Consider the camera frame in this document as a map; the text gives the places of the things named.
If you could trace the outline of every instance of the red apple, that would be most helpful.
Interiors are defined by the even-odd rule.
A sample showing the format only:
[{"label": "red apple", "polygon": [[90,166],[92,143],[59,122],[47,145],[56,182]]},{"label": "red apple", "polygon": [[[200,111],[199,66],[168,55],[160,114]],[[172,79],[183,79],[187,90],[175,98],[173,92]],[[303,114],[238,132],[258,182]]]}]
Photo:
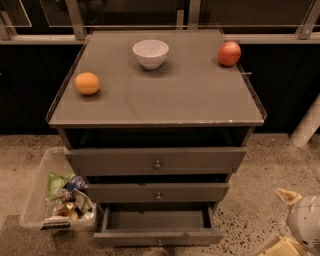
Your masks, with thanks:
[{"label": "red apple", "polygon": [[225,42],[218,52],[218,60],[221,65],[231,67],[237,63],[241,56],[241,48],[235,42]]}]

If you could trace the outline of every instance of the drawer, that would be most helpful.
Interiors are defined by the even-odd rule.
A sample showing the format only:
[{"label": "drawer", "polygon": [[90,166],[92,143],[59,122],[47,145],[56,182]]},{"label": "drawer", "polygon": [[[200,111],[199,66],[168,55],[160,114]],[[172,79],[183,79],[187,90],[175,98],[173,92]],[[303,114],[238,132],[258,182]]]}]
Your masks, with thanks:
[{"label": "drawer", "polygon": [[207,203],[110,204],[94,238],[104,246],[216,244],[222,233],[212,216]]},{"label": "drawer", "polygon": [[229,189],[227,183],[88,184],[86,191],[96,202],[216,202]]},{"label": "drawer", "polygon": [[65,150],[81,176],[225,173],[236,170],[245,147]]}]

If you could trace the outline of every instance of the white post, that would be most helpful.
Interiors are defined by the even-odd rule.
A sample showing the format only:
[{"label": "white post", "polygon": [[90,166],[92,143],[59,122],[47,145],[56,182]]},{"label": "white post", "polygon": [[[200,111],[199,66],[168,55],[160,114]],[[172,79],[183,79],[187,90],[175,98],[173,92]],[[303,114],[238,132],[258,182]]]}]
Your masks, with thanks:
[{"label": "white post", "polygon": [[320,127],[320,94],[309,108],[295,131],[291,135],[291,141],[297,147],[303,147]]}]

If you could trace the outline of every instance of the dresser top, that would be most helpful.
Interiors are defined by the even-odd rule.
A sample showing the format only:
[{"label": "dresser top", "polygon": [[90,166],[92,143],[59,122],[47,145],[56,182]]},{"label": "dresser top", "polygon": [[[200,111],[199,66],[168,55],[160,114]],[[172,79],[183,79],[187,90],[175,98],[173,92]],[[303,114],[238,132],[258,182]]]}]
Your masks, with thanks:
[{"label": "dresser top", "polygon": [[[146,70],[132,52],[136,42],[169,45],[166,62]],[[237,66],[217,60],[219,30],[95,31],[49,125],[56,128],[256,126],[262,116]],[[75,77],[95,73],[100,90],[83,96]]]}]

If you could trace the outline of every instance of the white object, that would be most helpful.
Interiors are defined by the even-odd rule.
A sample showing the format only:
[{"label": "white object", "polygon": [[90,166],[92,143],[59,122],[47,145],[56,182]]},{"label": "white object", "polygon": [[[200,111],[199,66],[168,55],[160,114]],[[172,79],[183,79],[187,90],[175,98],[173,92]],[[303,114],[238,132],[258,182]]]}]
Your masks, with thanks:
[{"label": "white object", "polygon": [[287,224],[292,235],[315,256],[320,256],[320,196],[301,199],[290,210]]},{"label": "white object", "polygon": [[146,69],[157,69],[167,57],[169,46],[159,40],[144,40],[133,46],[137,61]]},{"label": "white object", "polygon": [[97,207],[93,204],[93,216],[90,219],[70,220],[66,217],[50,218],[52,216],[52,208],[48,207],[45,202],[47,192],[48,174],[54,172],[59,176],[65,176],[69,172],[73,172],[69,162],[64,155],[63,147],[48,149],[42,157],[38,173],[30,188],[29,197],[26,201],[24,209],[20,216],[20,225],[24,228],[40,230],[54,228],[59,230],[86,230],[94,231],[97,228]]},{"label": "white object", "polygon": [[291,135],[291,141],[297,147],[303,147],[320,127],[320,94],[309,108],[307,114],[301,120]]}]

